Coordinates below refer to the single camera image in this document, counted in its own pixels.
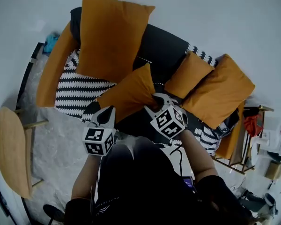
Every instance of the chair leg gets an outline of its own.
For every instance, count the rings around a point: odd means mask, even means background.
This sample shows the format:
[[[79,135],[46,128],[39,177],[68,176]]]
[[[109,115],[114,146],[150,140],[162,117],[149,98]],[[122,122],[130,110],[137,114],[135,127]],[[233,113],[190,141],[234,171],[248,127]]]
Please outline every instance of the chair leg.
[[[41,179],[40,181],[36,182],[35,184],[32,185],[33,189],[36,189],[37,187],[39,187],[41,184],[43,184],[44,180]]]
[[[40,126],[40,125],[43,125],[43,124],[46,124],[46,123],[48,123],[48,120],[43,120],[43,121],[40,121],[40,122],[29,123],[29,124],[24,125],[23,128],[24,129],[34,128],[36,126]]]
[[[215,158],[213,158],[213,157],[211,157],[211,158],[212,158],[214,161],[216,161],[216,162],[218,162],[218,163],[224,165],[225,167],[230,168],[230,169],[232,169],[233,171],[238,172],[238,173],[240,173],[240,174],[242,174],[242,175],[245,175],[245,173],[244,173],[243,171],[240,171],[240,170],[238,170],[238,169],[236,169],[236,168],[234,168],[234,167],[232,167],[232,166],[229,166],[229,165],[227,165],[227,164],[225,164],[225,163],[223,163],[223,162],[221,162],[221,161],[219,161],[219,160],[217,160],[217,159],[215,159]]]
[[[22,113],[23,111],[24,111],[24,109],[22,109],[22,108],[17,109],[17,110],[14,110],[14,112],[15,112],[16,114],[20,114],[20,113]]]

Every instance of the white cube with black markers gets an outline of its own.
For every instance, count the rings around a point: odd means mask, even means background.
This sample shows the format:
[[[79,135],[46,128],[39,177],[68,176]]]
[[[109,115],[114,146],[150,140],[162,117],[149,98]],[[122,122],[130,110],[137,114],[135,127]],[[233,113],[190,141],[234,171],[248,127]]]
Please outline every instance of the white cube with black markers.
[[[86,152],[91,155],[106,156],[115,143],[115,132],[113,128],[85,127],[82,141]]]
[[[182,113],[171,105],[150,123],[157,132],[168,139],[172,139],[185,129]]]

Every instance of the throw pillow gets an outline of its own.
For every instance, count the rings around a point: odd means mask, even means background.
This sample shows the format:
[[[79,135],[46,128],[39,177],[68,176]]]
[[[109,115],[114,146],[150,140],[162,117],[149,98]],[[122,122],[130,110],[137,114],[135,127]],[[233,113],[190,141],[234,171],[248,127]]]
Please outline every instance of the throw pillow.
[[[183,99],[212,70],[214,67],[189,51],[164,88],[167,92]]]
[[[155,89],[150,73],[150,64],[147,63],[134,70],[118,85],[106,91],[97,101],[101,108],[115,106],[117,123],[141,110],[144,105],[154,106],[153,93],[155,93]]]
[[[183,103],[212,129],[223,122],[254,90],[255,85],[227,54]]]
[[[76,72],[119,83],[133,70],[154,6],[82,0],[81,50]]]

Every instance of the cardboard box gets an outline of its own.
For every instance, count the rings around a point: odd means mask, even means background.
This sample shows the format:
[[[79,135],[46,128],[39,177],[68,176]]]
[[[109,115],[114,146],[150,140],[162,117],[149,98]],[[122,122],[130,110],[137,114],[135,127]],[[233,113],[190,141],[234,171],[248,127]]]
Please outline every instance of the cardboard box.
[[[271,161],[270,165],[267,168],[265,177],[270,180],[279,179],[281,176],[281,163],[276,163]]]

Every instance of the floor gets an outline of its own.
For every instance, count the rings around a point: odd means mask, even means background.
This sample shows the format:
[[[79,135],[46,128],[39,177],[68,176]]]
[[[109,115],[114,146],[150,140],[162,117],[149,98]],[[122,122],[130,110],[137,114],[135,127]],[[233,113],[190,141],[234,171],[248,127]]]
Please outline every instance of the floor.
[[[51,204],[60,210],[65,209],[66,203],[70,200],[73,183],[87,157],[81,143],[85,124],[54,108],[37,108],[35,105],[37,85],[46,61],[45,55],[38,55],[38,60],[32,67],[25,91],[18,103],[25,109],[21,116],[23,123],[44,118],[49,121],[46,125],[35,129],[31,150],[33,181],[43,179],[44,183],[33,192],[30,199],[25,200],[31,217],[42,224],[47,224],[50,220],[43,212],[44,204]],[[169,157],[175,171],[179,173],[180,154],[175,152],[170,155],[173,149],[167,148],[163,151]],[[182,173],[183,176],[190,176],[192,171],[184,151],[182,152]],[[217,162],[215,166],[219,175],[235,194],[240,191],[238,188],[242,184],[242,187],[247,187],[256,195],[262,196],[270,184],[270,180],[263,177],[264,167],[267,167],[266,162],[260,159],[256,170],[249,171],[246,176]]]

